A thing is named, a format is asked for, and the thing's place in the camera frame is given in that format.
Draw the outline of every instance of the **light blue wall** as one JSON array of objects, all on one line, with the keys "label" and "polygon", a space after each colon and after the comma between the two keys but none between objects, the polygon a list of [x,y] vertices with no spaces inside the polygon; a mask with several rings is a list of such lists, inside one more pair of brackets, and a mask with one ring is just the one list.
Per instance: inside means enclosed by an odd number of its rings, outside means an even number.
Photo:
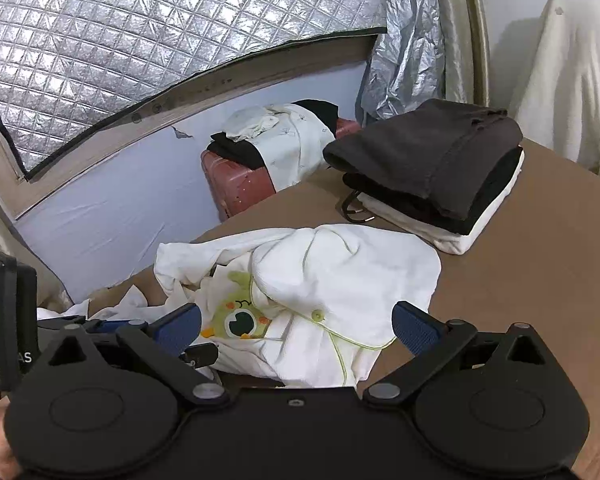
[{"label": "light blue wall", "polygon": [[209,135],[243,107],[313,98],[355,118],[365,63],[260,89],[164,128],[79,176],[16,222],[74,301],[153,263],[160,242],[188,242],[219,223],[200,166]]}]

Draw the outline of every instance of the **screw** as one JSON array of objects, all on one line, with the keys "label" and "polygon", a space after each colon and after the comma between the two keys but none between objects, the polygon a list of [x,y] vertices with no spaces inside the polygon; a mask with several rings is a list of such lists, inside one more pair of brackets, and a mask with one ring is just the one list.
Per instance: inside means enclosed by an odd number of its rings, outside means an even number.
[{"label": "screw", "polygon": [[224,387],[215,383],[202,383],[193,388],[193,395],[198,399],[213,400],[224,395]]},{"label": "screw", "polygon": [[377,383],[368,389],[369,395],[376,399],[395,399],[400,395],[400,388],[391,383]]}]

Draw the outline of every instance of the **green cartoon embroidery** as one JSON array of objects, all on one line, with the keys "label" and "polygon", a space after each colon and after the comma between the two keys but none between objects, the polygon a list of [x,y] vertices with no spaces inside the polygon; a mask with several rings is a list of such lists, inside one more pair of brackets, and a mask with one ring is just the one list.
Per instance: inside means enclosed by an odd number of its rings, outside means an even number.
[{"label": "green cartoon embroidery", "polygon": [[264,337],[271,320],[264,316],[251,298],[251,275],[232,270],[229,279],[240,290],[228,296],[215,309],[210,326],[202,330],[203,337],[254,339]]}]

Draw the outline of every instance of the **quilted silver foil panel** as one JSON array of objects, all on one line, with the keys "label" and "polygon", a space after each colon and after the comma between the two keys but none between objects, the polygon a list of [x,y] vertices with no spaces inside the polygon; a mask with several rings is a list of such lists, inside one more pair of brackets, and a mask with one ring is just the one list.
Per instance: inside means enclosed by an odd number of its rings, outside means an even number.
[{"label": "quilted silver foil panel", "polygon": [[443,97],[445,38],[438,0],[388,0],[387,33],[379,36],[361,96],[377,119],[415,110]]},{"label": "quilted silver foil panel", "polygon": [[26,171],[227,61],[384,27],[385,0],[0,0],[0,120]]}]

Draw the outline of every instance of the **crumpled white fabric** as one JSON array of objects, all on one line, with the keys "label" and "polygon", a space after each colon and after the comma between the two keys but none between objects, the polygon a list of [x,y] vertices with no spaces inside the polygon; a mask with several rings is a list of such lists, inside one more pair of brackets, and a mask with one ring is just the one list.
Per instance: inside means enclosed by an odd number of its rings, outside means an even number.
[{"label": "crumpled white fabric", "polygon": [[414,235],[337,224],[162,244],[155,263],[169,300],[194,301],[203,327],[231,291],[231,270],[251,273],[253,303],[272,322],[261,339],[212,336],[220,353],[214,368],[287,386],[354,386],[395,338],[395,303],[427,310],[440,260]]},{"label": "crumpled white fabric", "polygon": [[88,304],[90,300],[84,300],[70,307],[65,312],[58,314],[45,308],[37,309],[37,319],[48,319],[49,317],[85,316],[87,319],[102,319],[109,321],[122,321],[129,319],[141,319],[147,323],[153,323],[177,308],[173,303],[160,306],[148,306],[146,298],[140,289],[132,285],[128,292],[116,306],[103,308],[93,316],[88,316]]},{"label": "crumpled white fabric", "polygon": [[252,139],[270,130],[279,119],[273,110],[261,106],[251,106],[232,114],[222,126],[227,139],[234,141]]},{"label": "crumpled white fabric", "polygon": [[509,107],[528,139],[600,176],[600,0],[549,0]]},{"label": "crumpled white fabric", "polygon": [[[271,119],[275,119],[272,126],[267,122]],[[334,140],[313,112],[294,104],[240,110],[227,120],[224,131],[228,138],[247,140],[257,148],[276,191],[326,168],[322,150]]]},{"label": "crumpled white fabric", "polygon": [[491,220],[491,217],[496,214],[496,211],[500,208],[500,205],[504,202],[504,199],[511,193],[513,186],[515,186],[518,180],[518,175],[522,171],[522,163],[525,160],[525,152],[520,153],[520,160],[518,166],[511,176],[511,180],[500,192],[500,194],[491,202],[475,222],[474,228],[467,235],[460,235],[458,233],[452,233],[442,227],[435,225],[426,224],[394,209],[391,206],[386,205],[384,202],[380,202],[378,199],[369,196],[365,193],[358,195],[358,200],[362,205],[368,209],[374,215],[380,216],[385,220],[397,225],[399,228],[404,229],[407,232],[413,233],[420,238],[431,242],[433,247],[449,254],[464,254],[466,251],[471,249],[474,241],[480,236],[480,233]]}]

